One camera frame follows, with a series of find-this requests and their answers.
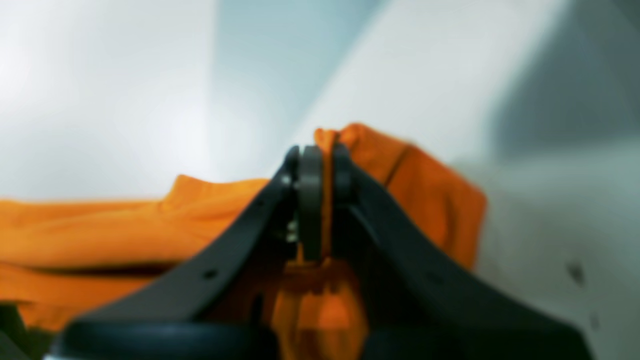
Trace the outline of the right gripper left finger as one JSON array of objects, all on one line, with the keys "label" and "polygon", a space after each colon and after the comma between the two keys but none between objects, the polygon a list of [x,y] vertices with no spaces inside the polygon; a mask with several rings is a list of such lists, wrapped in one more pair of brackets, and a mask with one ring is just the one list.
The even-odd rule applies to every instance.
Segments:
[{"label": "right gripper left finger", "polygon": [[322,257],[323,153],[293,146],[217,239],[144,289],[67,325],[48,360],[277,360],[261,324],[270,280]]}]

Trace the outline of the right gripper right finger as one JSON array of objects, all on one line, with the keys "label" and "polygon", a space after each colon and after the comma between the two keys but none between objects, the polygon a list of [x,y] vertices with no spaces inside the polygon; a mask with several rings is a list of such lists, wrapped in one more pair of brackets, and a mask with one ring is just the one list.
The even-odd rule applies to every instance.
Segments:
[{"label": "right gripper right finger", "polygon": [[475,278],[334,145],[331,253],[359,282],[362,360],[590,360],[583,335]]}]

